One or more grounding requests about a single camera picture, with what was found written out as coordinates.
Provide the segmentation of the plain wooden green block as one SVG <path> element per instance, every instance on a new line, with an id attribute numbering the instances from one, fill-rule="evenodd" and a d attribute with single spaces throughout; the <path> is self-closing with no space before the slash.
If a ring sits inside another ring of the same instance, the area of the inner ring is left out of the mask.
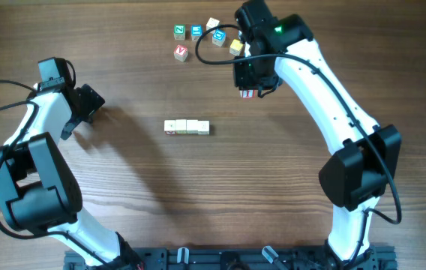
<path id="1" fill-rule="evenodd" d="M 175 132 L 177 134 L 186 134 L 187 133 L 187 120 L 186 119 L 176 119 L 175 120 Z"/>

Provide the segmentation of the yellow turtle picture block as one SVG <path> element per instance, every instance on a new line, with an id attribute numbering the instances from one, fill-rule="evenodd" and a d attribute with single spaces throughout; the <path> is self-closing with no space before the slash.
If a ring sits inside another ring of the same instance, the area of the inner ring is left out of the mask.
<path id="1" fill-rule="evenodd" d="M 197 122 L 197 133 L 199 135 L 210 134 L 210 121 L 198 121 Z"/>

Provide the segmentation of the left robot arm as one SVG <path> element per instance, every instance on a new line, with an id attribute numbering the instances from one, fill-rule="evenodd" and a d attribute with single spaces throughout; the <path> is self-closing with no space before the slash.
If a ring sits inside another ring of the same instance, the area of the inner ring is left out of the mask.
<path id="1" fill-rule="evenodd" d="M 105 100 L 87 84 L 76 86 L 67 59 L 47 58 L 38 67 L 41 81 L 22 101 L 26 114 L 0 146 L 0 231 L 21 240 L 57 239 L 84 269 L 143 269 L 120 234 L 83 207 L 80 186 L 58 148 Z"/>

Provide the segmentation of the red A side block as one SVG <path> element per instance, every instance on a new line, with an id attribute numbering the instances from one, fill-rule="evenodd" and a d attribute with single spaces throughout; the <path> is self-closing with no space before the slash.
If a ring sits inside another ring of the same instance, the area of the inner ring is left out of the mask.
<path id="1" fill-rule="evenodd" d="M 175 120 L 165 120 L 163 127 L 164 127 L 164 133 L 166 135 L 175 135 L 176 134 L 176 121 Z"/>

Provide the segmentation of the plain Z wooden block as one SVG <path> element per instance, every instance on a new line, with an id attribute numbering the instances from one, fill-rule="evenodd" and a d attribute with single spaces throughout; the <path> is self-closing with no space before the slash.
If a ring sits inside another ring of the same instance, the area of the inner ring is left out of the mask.
<path id="1" fill-rule="evenodd" d="M 188 134 L 198 134 L 198 120 L 188 119 L 186 121 L 186 131 Z"/>

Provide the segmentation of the red I side block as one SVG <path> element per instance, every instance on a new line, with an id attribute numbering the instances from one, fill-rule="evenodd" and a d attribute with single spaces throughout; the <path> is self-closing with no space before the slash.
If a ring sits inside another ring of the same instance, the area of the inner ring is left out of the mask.
<path id="1" fill-rule="evenodd" d="M 240 91 L 240 97 L 244 99 L 248 98 L 254 98 L 257 95 L 257 91 L 250 89 L 250 90 L 241 90 Z"/>

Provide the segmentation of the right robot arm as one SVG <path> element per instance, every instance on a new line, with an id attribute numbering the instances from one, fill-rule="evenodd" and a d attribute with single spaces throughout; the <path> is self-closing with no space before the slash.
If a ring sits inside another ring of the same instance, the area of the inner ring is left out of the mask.
<path id="1" fill-rule="evenodd" d="M 246 1 L 235 20 L 246 43 L 235 57 L 235 86 L 259 96 L 286 83 L 320 129 L 331 157 L 319 183 L 333 204 L 326 247 L 340 269 L 353 269 L 370 254 L 371 215 L 393 177 L 401 135 L 381 127 L 348 94 L 324 59 L 312 31 L 296 14 L 273 16 L 264 1 Z"/>

